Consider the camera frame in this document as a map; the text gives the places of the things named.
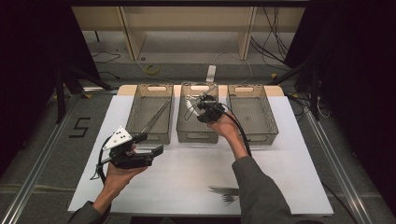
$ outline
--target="small object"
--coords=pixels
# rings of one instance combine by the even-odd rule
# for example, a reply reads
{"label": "small object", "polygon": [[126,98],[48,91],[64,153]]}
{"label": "small object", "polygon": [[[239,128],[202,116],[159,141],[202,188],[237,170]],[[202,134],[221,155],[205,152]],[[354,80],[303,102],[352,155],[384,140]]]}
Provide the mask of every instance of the small object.
{"label": "small object", "polygon": [[148,124],[146,124],[146,126],[143,128],[143,130],[141,131],[141,133],[148,133],[149,130],[152,128],[152,126],[154,126],[155,122],[157,121],[157,119],[160,117],[161,113],[164,111],[164,109],[166,108],[166,106],[169,104],[169,102],[171,102],[170,100],[166,101],[157,111],[157,113],[155,113],[155,115],[152,117],[152,119],[148,122]]}
{"label": "small object", "polygon": [[232,195],[232,194],[223,194],[221,196],[221,198],[223,199],[224,202],[231,203],[231,202],[234,202],[234,201],[238,200],[239,196],[235,196],[235,195]]}
{"label": "small object", "polygon": [[163,146],[156,147],[149,153],[129,153],[131,146],[132,144],[124,144],[111,149],[109,156],[111,158],[111,163],[113,163],[115,167],[133,169],[150,166],[155,157],[163,154]]}
{"label": "small object", "polygon": [[205,98],[202,98],[197,107],[205,111],[197,117],[202,123],[218,121],[225,111],[225,108],[212,95],[206,95]]}
{"label": "small object", "polygon": [[126,143],[128,141],[131,141],[132,136],[129,135],[129,133],[123,129],[122,127],[119,127],[113,135],[111,135],[110,139],[106,142],[106,144],[103,146],[102,150],[106,151],[109,150],[113,147],[117,147],[123,143]]}
{"label": "small object", "polygon": [[216,74],[216,66],[209,65],[209,69],[207,70],[206,82],[213,82],[215,80],[215,74]]}
{"label": "small object", "polygon": [[149,64],[145,67],[145,73],[150,76],[157,75],[160,72],[160,66],[158,64]]}
{"label": "small object", "polygon": [[199,116],[198,112],[195,111],[194,106],[192,106],[192,103],[190,100],[186,99],[186,106],[188,108],[188,110],[193,113],[195,116]]}
{"label": "small object", "polygon": [[208,188],[212,189],[213,191],[221,194],[228,194],[233,196],[239,195],[239,189],[236,188],[227,188],[227,187],[219,187],[219,186],[208,186]]}

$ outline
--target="gray floor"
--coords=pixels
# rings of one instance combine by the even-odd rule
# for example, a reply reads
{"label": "gray floor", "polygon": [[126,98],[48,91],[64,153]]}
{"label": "gray floor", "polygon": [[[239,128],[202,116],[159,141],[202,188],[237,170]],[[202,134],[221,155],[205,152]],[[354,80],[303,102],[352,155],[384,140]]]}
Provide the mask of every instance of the gray floor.
{"label": "gray floor", "polygon": [[[142,82],[164,82],[180,80],[205,81],[207,67],[215,64],[217,73],[215,81],[224,84],[240,83],[247,78],[247,83],[267,83],[271,74],[281,75],[285,71],[277,70],[265,64],[262,56],[254,49],[249,50],[245,62],[235,59],[237,46],[232,33],[150,33],[147,36],[138,62],[142,65],[155,63],[161,66],[160,73],[155,78],[144,75],[141,67],[129,59],[122,33],[99,32],[101,42],[96,42],[93,32],[84,32],[92,54],[100,51],[118,53],[120,57],[111,63],[97,63],[100,72],[111,72],[119,76],[114,78],[109,73],[101,73],[102,80],[113,86],[123,84],[137,84]],[[255,34],[257,40],[263,42],[265,34]],[[293,34],[283,34],[285,43],[290,43]],[[268,48],[277,52],[275,42],[269,43]],[[114,55],[101,53],[95,56],[97,62],[113,59]],[[266,59],[272,66],[281,66],[274,60]],[[86,87],[91,83],[82,81]],[[285,93],[294,92],[294,79],[282,83]],[[30,196],[18,223],[66,223],[71,214],[67,212],[74,189],[77,187],[81,172],[91,153],[94,140],[98,134],[106,110],[110,103],[111,94],[92,94],[88,99],[79,99],[70,115],[56,148],[52,152],[45,170],[40,176],[34,192]],[[299,114],[301,108],[295,102],[290,102],[294,113]],[[26,176],[35,164],[42,148],[46,145],[50,133],[55,127],[57,116],[56,99],[49,100],[35,130],[27,139],[27,145],[8,167],[0,179],[0,214],[7,211],[14,196],[23,184]],[[83,120],[80,125],[89,127],[84,138],[70,138],[72,134],[80,134],[74,130],[78,118],[91,118]],[[329,165],[321,145],[314,135],[306,116],[297,116],[299,126],[303,133],[305,143],[317,168],[319,178],[326,183],[341,200],[348,205],[344,192]],[[331,143],[340,158],[351,182],[364,201],[373,223],[396,223],[395,217],[389,211],[380,194],[370,178],[364,172],[359,160],[353,157],[352,151],[345,139],[335,117],[321,118],[321,125],[328,135]],[[296,220],[312,219],[323,223],[353,223],[346,210],[335,198],[328,193],[329,200],[334,208],[331,217],[297,217]],[[129,223],[129,217],[112,216],[108,223]]]}

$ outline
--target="hand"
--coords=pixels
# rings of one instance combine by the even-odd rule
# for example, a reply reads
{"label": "hand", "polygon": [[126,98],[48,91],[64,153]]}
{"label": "hand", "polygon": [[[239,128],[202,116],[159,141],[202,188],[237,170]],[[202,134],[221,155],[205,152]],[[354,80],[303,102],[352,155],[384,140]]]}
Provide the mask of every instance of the hand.
{"label": "hand", "polygon": [[105,185],[93,203],[93,207],[103,214],[110,206],[111,202],[119,196],[120,192],[127,186],[134,176],[147,170],[146,167],[135,168],[135,169],[121,169],[116,168],[111,162],[108,164],[107,175]]}
{"label": "hand", "polygon": [[[229,112],[227,112],[227,114],[235,119],[233,114]],[[218,121],[207,123],[206,126],[213,129],[218,135],[225,137],[233,150],[233,155],[236,160],[248,156],[245,144],[239,136],[238,127],[227,115],[222,115]]]}
{"label": "hand", "polygon": [[[226,113],[235,119],[233,114],[230,112]],[[206,126],[213,129],[218,135],[223,136],[226,139],[235,137],[239,132],[236,124],[226,115],[222,115],[216,122],[207,123]]]}

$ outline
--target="cord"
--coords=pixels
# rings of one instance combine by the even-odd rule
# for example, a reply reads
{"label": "cord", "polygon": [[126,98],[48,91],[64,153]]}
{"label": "cord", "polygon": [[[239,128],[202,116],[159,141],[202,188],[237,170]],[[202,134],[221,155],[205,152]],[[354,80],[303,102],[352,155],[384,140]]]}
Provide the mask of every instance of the cord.
{"label": "cord", "polygon": [[105,173],[103,172],[103,165],[104,165],[105,163],[102,163],[102,156],[103,156],[103,150],[102,150],[102,148],[105,146],[105,144],[108,142],[108,140],[109,140],[110,138],[111,138],[111,136],[108,137],[108,138],[106,139],[106,141],[102,144],[102,147],[100,148],[100,152],[99,152],[98,163],[96,164],[95,174],[93,175],[93,177],[90,178],[90,180],[94,180],[94,179],[97,179],[97,178],[100,177],[100,178],[102,179],[103,184],[105,184],[105,182],[106,182],[106,176],[105,176]]}
{"label": "cord", "polygon": [[319,102],[320,102],[320,98],[318,98],[318,103],[317,103],[317,107],[318,107],[318,112],[319,112],[319,114],[320,114],[323,118],[325,118],[325,119],[329,118],[329,117],[330,117],[330,114],[331,114],[332,112],[329,110],[329,113],[328,113],[327,115],[324,115],[324,114],[321,112],[321,109],[319,108]]}
{"label": "cord", "polygon": [[265,56],[265,57],[268,57],[268,58],[271,58],[271,59],[274,59],[274,60],[277,60],[277,61],[279,61],[279,62],[285,64],[282,60],[280,60],[279,58],[277,58],[273,53],[271,53],[270,51],[268,51],[268,50],[265,49],[264,47],[260,46],[260,44],[257,43],[257,41],[253,38],[253,36],[252,36],[250,39],[253,40],[253,43],[251,43],[251,46],[252,46],[255,50],[257,50],[257,51],[262,55],[262,61],[263,61],[266,65],[268,65],[268,66],[270,66],[270,67],[273,67],[273,68],[275,68],[275,69],[278,69],[278,70],[283,70],[283,71],[288,71],[288,72],[290,71],[290,69],[284,69],[284,68],[280,68],[280,67],[275,67],[275,66],[269,64],[267,61],[265,61],[264,56]]}
{"label": "cord", "polygon": [[[229,115],[228,113],[226,113],[226,112],[224,112],[224,111],[222,111],[222,110],[220,110],[220,109],[218,109],[217,107],[215,107],[215,106],[213,106],[213,105],[209,105],[210,107],[212,107],[212,108],[215,108],[215,109],[217,109],[219,112],[221,112],[223,115],[225,115],[225,116],[227,116],[228,118],[230,118],[232,121],[233,121],[233,123],[235,123],[235,125],[238,127],[238,129],[239,129],[239,132],[241,132],[241,134],[242,134],[242,138],[243,138],[243,140],[244,140],[244,143],[245,143],[245,148],[247,149],[247,154],[250,156],[250,157],[252,157],[252,155],[251,155],[251,150],[250,150],[250,146],[249,146],[249,144],[248,144],[248,138],[247,138],[247,136],[246,136],[246,134],[245,134],[245,131],[244,131],[244,129],[242,128],[242,125],[241,125],[241,123],[239,123],[239,121],[238,121],[238,119],[235,117],[235,118],[233,118],[231,115]],[[235,116],[235,114],[233,113],[233,111],[230,109],[230,107],[228,107],[227,105],[225,105],[229,110],[230,110],[230,112]]]}
{"label": "cord", "polygon": [[216,55],[215,60],[213,60],[213,65],[216,65],[216,60],[218,59],[218,57],[219,57],[221,54],[230,54],[230,55],[233,56],[236,60],[241,61],[241,62],[244,62],[244,63],[247,64],[248,69],[249,69],[249,71],[250,71],[250,77],[247,78],[246,80],[244,80],[244,81],[238,83],[238,85],[239,85],[239,84],[244,84],[245,82],[247,82],[247,81],[249,81],[251,78],[253,78],[253,72],[251,71],[250,63],[248,63],[246,60],[239,59],[238,57],[236,57],[235,55],[231,54],[230,52],[222,52],[222,53],[219,53],[218,55]]}
{"label": "cord", "polygon": [[278,19],[277,19],[277,13],[279,12],[279,8],[278,7],[274,7],[274,22],[271,25],[270,19],[268,17],[268,14],[265,10],[265,7],[262,8],[264,11],[264,15],[268,21],[268,24],[271,28],[271,32],[268,36],[270,36],[271,34],[274,34],[274,37],[276,38],[276,43],[277,43],[277,47],[279,50],[280,55],[283,58],[282,52],[286,55],[285,49],[288,49],[285,44],[283,43],[282,39],[280,38],[279,32],[277,30],[277,26],[278,26]]}
{"label": "cord", "polygon": [[301,120],[309,111],[311,111],[311,110],[310,110],[310,109],[307,109],[307,110],[304,112],[304,114],[303,114],[299,119],[297,119],[297,123],[300,122],[300,120]]}
{"label": "cord", "polygon": [[99,73],[107,73],[107,74],[110,74],[111,76],[115,77],[116,79],[121,79],[121,77],[116,76],[116,75],[114,75],[114,74],[111,73],[111,72],[99,72]]}
{"label": "cord", "polygon": [[356,224],[359,224],[358,220],[355,218],[355,216],[353,216],[353,214],[349,211],[349,209],[347,208],[347,206],[343,203],[343,201],[341,201],[341,199],[334,193],[334,191],[332,191],[331,188],[329,188],[329,186],[327,186],[323,181],[320,180],[320,183],[322,184],[322,186],[327,189],[332,196],[334,196],[334,198],[344,207],[344,209],[346,210],[346,212],[349,214],[349,216],[352,218],[353,222]]}
{"label": "cord", "polygon": [[93,54],[92,57],[94,58],[94,57],[98,56],[98,55],[101,54],[101,53],[116,55],[116,57],[113,58],[113,59],[110,59],[110,60],[108,60],[108,61],[105,61],[105,62],[95,62],[95,63],[109,63],[109,62],[114,61],[114,60],[118,59],[119,57],[121,57],[120,54],[117,54],[117,53],[110,53],[110,52],[107,52],[107,51],[100,51],[100,52],[97,53],[97,54]]}
{"label": "cord", "polygon": [[195,106],[198,106],[198,103],[195,104],[195,105],[190,106],[189,108],[187,108],[186,113],[184,113],[184,120],[189,120],[189,119],[191,118],[192,114],[194,113],[193,108],[194,108]]}

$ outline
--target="gray sleeve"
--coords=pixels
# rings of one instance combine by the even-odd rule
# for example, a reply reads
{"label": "gray sleeve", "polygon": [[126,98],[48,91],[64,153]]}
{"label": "gray sleeve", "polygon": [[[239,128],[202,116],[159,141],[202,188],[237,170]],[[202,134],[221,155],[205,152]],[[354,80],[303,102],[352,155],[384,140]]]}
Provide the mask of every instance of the gray sleeve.
{"label": "gray sleeve", "polygon": [[242,223],[294,223],[282,192],[253,158],[236,160],[233,172],[239,185]]}
{"label": "gray sleeve", "polygon": [[69,220],[69,224],[96,223],[101,219],[101,214],[92,207],[91,202],[86,202],[78,209]]}

